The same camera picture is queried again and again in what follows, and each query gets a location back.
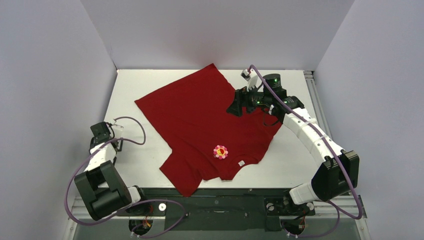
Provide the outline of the red t-shirt garment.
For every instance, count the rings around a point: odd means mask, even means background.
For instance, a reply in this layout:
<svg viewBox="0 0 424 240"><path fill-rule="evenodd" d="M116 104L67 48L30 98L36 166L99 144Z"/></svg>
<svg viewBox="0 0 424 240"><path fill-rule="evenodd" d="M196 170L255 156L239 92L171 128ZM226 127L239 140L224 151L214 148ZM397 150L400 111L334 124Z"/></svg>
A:
<svg viewBox="0 0 424 240"><path fill-rule="evenodd" d="M135 101L171 148L160 170L182 196L191 196L204 180L230 181L259 163L280 129L266 129L275 118L260 110L242 117L227 113L234 97L233 86L210 64ZM227 148L227 158L214 157L217 145Z"/></svg>

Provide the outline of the pink flower brooch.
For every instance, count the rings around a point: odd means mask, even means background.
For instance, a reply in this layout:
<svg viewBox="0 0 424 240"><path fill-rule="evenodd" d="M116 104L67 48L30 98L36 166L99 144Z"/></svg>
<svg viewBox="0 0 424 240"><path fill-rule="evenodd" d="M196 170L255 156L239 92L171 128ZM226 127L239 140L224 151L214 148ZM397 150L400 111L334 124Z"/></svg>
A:
<svg viewBox="0 0 424 240"><path fill-rule="evenodd" d="M213 149L213 156L217 159L223 160L228 157L228 149L224 145L217 145Z"/></svg>

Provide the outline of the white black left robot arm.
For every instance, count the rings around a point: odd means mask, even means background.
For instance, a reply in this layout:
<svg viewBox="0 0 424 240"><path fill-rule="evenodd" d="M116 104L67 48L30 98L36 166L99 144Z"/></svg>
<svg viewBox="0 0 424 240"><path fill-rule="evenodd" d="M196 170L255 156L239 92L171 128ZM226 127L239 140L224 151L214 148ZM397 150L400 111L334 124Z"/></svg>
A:
<svg viewBox="0 0 424 240"><path fill-rule="evenodd" d="M128 187L115 168L117 153L122 150L122 140L115 130L121 126L100 122L90 127L90 155L86 168L73 179L91 218L99 221L118 210L129 207L136 215L149 209L149 201L142 197L138 186Z"/></svg>

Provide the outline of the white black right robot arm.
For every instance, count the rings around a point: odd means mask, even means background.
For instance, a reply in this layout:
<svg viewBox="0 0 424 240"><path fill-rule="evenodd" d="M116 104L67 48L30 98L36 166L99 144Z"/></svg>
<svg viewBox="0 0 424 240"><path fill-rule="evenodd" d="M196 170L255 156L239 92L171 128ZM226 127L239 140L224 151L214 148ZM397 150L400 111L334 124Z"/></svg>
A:
<svg viewBox="0 0 424 240"><path fill-rule="evenodd" d="M358 195L359 156L336 144L318 125L305 105L296 96L289 96L282 87L281 75L271 73L260 75L254 69L245 69L241 77L247 85L237 89L227 113L237 117L252 114L259 110L274 118L265 124L268 130L283 125L291 130L309 151L318 169L311 180L290 189L282 199L283 209L296 213L302 204L312 201L327 202L351 192L355 199Z"/></svg>

